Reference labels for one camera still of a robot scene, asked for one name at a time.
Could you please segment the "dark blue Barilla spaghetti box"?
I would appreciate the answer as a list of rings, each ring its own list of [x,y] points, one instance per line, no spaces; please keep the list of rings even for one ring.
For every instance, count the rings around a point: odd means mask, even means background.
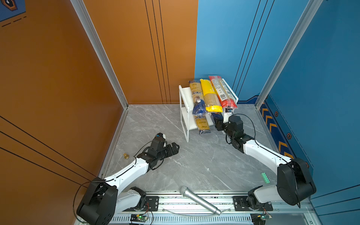
[[[218,122],[223,123],[224,117],[221,112],[212,112],[211,119],[214,125],[216,125]]]

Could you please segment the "blue yellow spaghetti bag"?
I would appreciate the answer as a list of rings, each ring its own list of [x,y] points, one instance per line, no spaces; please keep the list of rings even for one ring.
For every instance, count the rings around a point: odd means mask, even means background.
[[[211,133],[206,114],[194,115],[194,119],[200,135]]]

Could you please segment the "yellow spaghetti package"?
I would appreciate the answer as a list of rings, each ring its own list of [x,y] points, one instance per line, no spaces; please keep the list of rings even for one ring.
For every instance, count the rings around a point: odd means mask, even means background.
[[[219,102],[218,96],[212,86],[210,80],[201,79],[200,80],[205,108],[210,113],[221,113],[223,108]]]

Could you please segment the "yellow blue-top spaghetti bag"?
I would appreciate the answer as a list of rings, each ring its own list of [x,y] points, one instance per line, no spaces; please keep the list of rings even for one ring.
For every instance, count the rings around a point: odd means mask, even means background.
[[[201,115],[207,113],[201,82],[199,80],[189,81],[189,87],[194,103],[192,114]]]

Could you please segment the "red spaghetti package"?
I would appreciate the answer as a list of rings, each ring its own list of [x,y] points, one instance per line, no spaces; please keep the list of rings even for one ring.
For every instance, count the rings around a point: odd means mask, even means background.
[[[217,93],[220,104],[225,109],[236,109],[237,105],[230,89],[220,76],[209,76],[209,79]]]

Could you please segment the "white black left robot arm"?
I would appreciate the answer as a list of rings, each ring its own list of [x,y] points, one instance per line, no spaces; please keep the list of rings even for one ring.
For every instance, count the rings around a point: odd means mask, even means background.
[[[107,225],[118,212],[133,208],[142,210],[146,192],[138,187],[125,189],[137,178],[159,168],[165,158],[179,153],[180,146],[168,144],[165,135],[158,133],[134,155],[134,161],[104,179],[96,177],[81,184],[87,190],[79,205],[73,207],[76,220],[88,225]]]

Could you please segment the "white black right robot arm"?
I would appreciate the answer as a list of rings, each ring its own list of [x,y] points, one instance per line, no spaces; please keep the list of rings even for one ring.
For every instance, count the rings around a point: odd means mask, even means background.
[[[317,192],[307,163],[301,158],[292,159],[281,155],[261,145],[254,136],[247,135],[241,114],[231,115],[227,122],[224,122],[220,113],[212,113],[211,117],[216,129],[225,132],[228,144],[257,159],[277,176],[275,185],[258,186],[248,192],[247,203],[250,209],[258,210],[266,203],[276,201],[300,206],[302,200]]]

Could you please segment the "white two-tier metal shelf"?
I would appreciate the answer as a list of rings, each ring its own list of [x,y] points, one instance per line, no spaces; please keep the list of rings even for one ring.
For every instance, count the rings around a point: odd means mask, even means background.
[[[224,80],[225,84],[227,85],[227,87],[230,89],[230,91],[234,97],[235,103],[237,103],[239,100],[238,96],[235,94],[235,92],[232,90],[231,86],[226,82],[226,80],[224,78],[223,78],[223,80]],[[189,131],[198,129],[197,125],[196,125],[196,121],[194,119],[194,115],[192,114],[194,103],[193,103],[190,87],[182,87],[181,85],[179,85],[179,98],[180,98],[179,104],[180,104],[180,110],[181,110],[180,111],[181,125],[182,125],[182,129],[183,129],[183,133],[184,133],[186,142],[189,142]],[[208,112],[206,114],[206,118],[207,118],[209,127],[215,126],[211,119],[210,112]]]

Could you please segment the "small green lego strip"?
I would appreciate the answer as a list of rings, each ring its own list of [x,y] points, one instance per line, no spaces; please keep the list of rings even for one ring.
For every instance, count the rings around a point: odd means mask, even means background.
[[[263,180],[264,180],[264,182],[265,182],[266,184],[269,184],[269,183],[270,183],[270,180],[268,179],[266,173],[264,173],[264,172],[261,173],[261,176],[262,176],[262,178],[263,178]]]

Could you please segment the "green circuit board left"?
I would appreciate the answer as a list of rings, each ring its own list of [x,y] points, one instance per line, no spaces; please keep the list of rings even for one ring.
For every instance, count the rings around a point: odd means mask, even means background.
[[[143,214],[131,214],[130,224],[144,225],[149,220],[147,215]]]

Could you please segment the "circuit board right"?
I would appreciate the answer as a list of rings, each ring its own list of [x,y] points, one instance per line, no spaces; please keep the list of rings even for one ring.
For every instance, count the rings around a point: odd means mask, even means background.
[[[251,214],[251,220],[254,225],[265,225],[269,219],[272,219],[270,214]]]

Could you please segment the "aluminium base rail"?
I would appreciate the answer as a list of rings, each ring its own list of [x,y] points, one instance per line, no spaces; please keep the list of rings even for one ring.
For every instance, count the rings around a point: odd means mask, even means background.
[[[145,225],[253,225],[251,214],[272,215],[266,225],[321,224],[309,199],[303,200],[300,207],[276,201],[252,210],[244,191],[197,191],[196,194],[216,206],[221,214],[213,214],[179,191],[158,191],[147,193],[148,203],[142,210],[118,212],[108,225],[135,225],[130,224],[131,214],[147,215],[149,220]]]

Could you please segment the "aluminium corner post right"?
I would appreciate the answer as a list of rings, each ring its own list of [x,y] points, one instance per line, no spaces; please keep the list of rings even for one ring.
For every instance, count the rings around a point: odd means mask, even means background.
[[[273,70],[271,71],[260,95],[255,103],[255,108],[260,109],[261,105],[265,102],[266,97],[269,95],[274,84],[279,78],[285,65],[302,39],[305,31],[313,20],[315,14],[320,8],[323,0],[310,0],[308,1],[302,15],[300,16],[295,28],[293,29],[281,55],[279,56]]]

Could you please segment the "aluminium corner post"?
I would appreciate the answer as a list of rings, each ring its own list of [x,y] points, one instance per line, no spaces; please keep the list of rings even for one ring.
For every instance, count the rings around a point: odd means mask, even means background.
[[[111,62],[107,56],[107,53],[104,49],[104,46],[100,40],[100,37],[96,31],[96,28],[93,24],[93,21],[90,17],[90,14],[86,8],[84,1],[81,0],[70,0],[86,34],[89,41],[92,44],[92,47],[108,77],[109,82],[111,83],[113,90],[121,103],[122,107],[128,109],[128,101],[126,100],[125,94],[121,88],[119,80],[114,72],[114,69],[111,65]]]
[[[308,1],[302,15],[300,16],[295,28],[293,29],[281,55],[279,56],[273,70],[271,71],[260,95],[255,103],[255,108],[260,109],[261,105],[265,102],[266,97],[269,95],[274,84],[279,78],[285,65],[302,39],[305,31],[313,20],[315,14],[320,8],[323,0],[310,0]]]

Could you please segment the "aluminium corner post left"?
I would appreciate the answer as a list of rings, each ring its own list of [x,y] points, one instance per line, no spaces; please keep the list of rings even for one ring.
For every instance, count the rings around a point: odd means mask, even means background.
[[[93,24],[93,21],[90,17],[90,14],[86,8],[84,1],[81,0],[70,0],[86,34],[89,41],[92,44],[92,47],[108,77],[109,82],[111,83],[113,90],[121,103],[122,107],[128,109],[128,101],[126,100],[125,94],[121,88],[119,80],[114,72],[114,69],[111,65],[111,62],[107,56],[107,53],[104,49],[104,46],[100,40],[100,37],[96,31],[96,28]]]

